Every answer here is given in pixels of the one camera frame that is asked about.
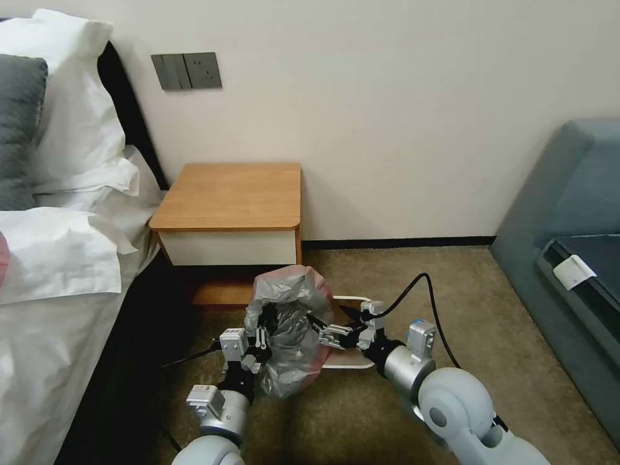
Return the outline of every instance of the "power outlet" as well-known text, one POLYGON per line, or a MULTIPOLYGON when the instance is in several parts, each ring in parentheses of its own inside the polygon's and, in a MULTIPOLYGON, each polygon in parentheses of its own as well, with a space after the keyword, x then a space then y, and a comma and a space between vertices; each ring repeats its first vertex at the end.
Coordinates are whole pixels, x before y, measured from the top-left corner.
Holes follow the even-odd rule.
POLYGON ((222 79, 215 52, 183 54, 192 88, 221 88, 222 79))

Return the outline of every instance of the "white tag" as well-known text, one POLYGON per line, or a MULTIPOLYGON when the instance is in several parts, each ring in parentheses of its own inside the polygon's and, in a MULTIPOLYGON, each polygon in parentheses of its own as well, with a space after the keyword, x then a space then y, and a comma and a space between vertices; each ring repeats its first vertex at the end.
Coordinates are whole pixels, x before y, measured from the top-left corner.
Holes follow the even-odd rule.
POLYGON ((592 268, 586 265, 579 255, 571 255, 565 261, 553 268, 553 274, 567 291, 588 278, 596 276, 592 268))

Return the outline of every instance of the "gray sofa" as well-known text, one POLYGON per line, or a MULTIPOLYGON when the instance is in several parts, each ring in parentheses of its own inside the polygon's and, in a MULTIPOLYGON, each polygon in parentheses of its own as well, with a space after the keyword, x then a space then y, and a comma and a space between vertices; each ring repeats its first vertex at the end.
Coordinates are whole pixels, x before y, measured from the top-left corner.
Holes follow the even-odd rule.
POLYGON ((583 119, 552 137, 491 251, 620 448, 618 232, 620 119, 583 119), (599 276, 567 291, 552 269, 573 253, 599 276))

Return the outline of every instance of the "wooden nightstand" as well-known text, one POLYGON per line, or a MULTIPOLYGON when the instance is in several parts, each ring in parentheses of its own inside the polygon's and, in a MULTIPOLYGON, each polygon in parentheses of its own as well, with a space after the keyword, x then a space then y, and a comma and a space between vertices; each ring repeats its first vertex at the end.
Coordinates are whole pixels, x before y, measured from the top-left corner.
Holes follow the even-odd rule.
POLYGON ((301 263, 300 202, 299 163, 191 163, 149 225, 173 265, 207 267, 195 304, 245 305, 249 265, 301 263))

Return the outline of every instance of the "gray pillow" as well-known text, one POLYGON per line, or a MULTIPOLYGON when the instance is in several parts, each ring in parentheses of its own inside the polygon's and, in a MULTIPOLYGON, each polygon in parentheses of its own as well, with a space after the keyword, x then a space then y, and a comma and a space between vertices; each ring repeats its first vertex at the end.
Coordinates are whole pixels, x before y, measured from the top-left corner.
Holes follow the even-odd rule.
POLYGON ((0 210, 35 207, 29 155, 46 82, 44 59, 0 55, 0 210))

